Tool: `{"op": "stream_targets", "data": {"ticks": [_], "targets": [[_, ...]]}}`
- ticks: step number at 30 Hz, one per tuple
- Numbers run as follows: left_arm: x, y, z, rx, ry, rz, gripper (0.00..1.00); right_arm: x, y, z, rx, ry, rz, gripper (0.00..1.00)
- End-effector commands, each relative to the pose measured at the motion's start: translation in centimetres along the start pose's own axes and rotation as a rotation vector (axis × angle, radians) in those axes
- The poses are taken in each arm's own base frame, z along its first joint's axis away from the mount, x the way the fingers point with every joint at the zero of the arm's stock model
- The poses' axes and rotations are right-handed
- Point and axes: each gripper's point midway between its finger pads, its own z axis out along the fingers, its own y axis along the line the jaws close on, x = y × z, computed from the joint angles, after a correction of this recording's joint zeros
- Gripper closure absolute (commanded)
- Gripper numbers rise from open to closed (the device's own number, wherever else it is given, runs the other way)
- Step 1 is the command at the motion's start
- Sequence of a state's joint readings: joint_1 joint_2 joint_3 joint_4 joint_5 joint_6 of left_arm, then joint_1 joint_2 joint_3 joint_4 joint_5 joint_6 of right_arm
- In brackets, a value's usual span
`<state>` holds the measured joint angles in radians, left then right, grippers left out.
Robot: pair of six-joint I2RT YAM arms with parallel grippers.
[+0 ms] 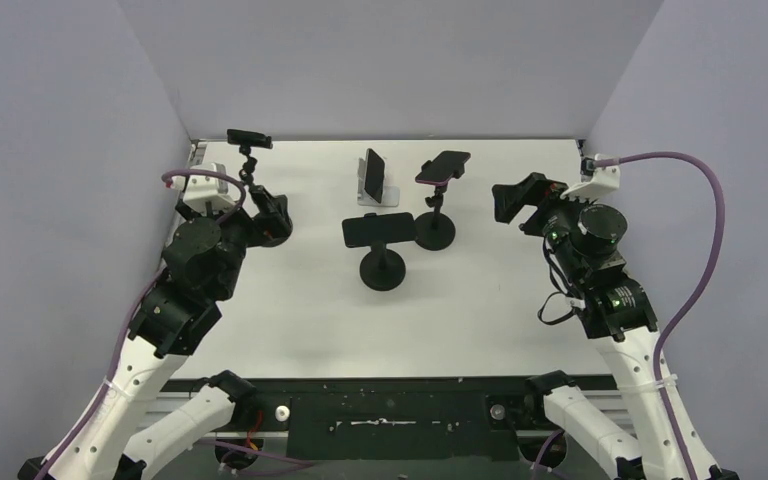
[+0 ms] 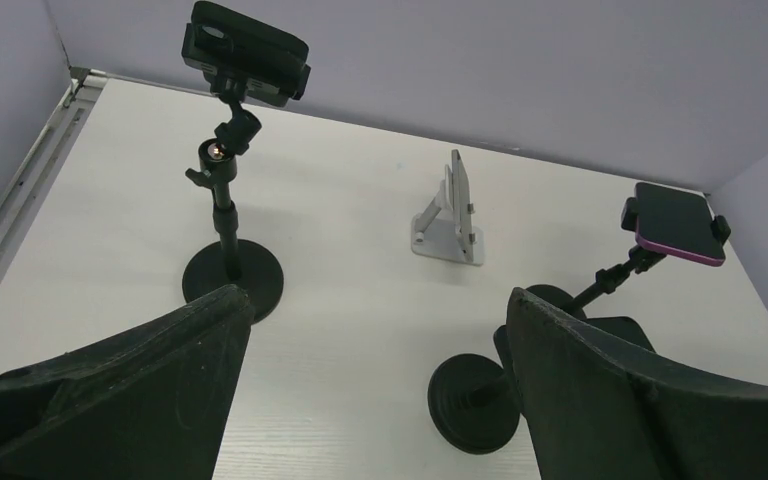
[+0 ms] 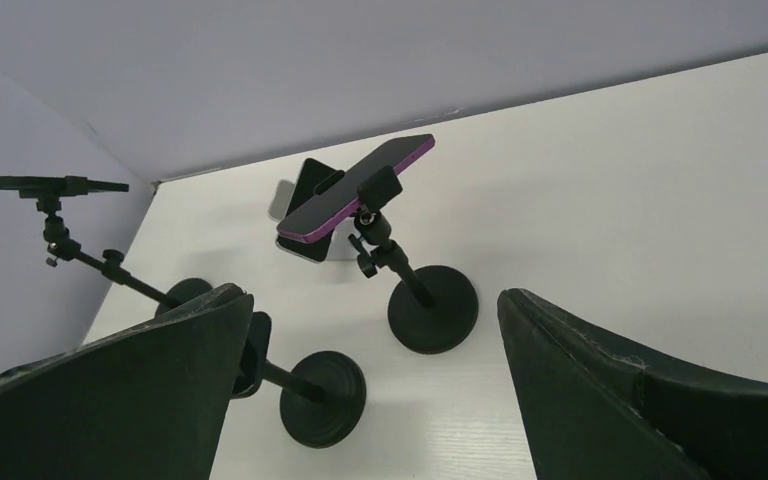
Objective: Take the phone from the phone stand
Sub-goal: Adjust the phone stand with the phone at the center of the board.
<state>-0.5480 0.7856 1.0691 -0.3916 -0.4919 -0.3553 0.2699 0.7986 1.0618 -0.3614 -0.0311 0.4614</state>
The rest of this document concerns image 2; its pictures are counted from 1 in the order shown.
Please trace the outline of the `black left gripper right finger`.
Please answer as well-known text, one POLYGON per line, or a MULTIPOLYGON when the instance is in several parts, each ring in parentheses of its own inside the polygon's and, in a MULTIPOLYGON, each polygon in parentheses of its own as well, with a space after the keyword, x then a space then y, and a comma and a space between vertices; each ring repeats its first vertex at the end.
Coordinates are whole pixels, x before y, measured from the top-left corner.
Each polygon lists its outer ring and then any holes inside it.
POLYGON ((768 386, 670 360, 522 289, 512 370, 544 479, 768 479, 768 386))

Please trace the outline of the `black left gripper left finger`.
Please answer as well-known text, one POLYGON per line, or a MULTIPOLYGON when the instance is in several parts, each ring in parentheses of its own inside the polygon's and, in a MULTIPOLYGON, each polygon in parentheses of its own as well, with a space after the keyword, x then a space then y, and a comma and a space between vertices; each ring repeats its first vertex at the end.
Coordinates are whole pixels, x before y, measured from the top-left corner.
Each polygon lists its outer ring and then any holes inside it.
POLYGON ((0 479, 209 479, 253 323, 221 287, 0 375, 0 479))

